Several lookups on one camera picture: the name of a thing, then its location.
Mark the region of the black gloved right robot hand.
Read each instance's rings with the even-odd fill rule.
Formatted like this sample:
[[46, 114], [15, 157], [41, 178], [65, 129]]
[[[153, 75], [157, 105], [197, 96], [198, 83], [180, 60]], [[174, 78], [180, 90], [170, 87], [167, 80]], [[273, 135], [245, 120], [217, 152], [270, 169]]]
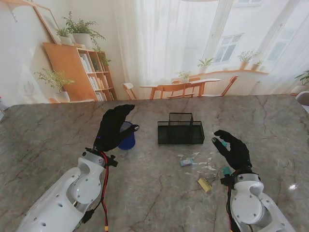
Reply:
[[229, 166], [235, 171], [239, 171], [239, 174], [252, 173], [250, 154], [245, 143], [224, 130], [217, 130], [214, 135], [230, 144], [230, 150], [228, 150], [219, 139], [212, 138], [212, 143], [219, 153], [225, 157]]

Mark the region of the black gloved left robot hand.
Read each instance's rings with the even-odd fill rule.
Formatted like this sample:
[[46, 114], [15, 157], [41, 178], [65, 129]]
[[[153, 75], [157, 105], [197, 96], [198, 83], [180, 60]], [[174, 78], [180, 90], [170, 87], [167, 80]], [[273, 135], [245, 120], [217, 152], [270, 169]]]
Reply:
[[120, 143], [139, 129], [139, 125], [131, 125], [120, 131], [126, 116], [135, 108], [133, 104], [119, 105], [109, 109], [102, 117], [100, 127], [95, 138], [93, 149], [99, 152], [113, 150]]

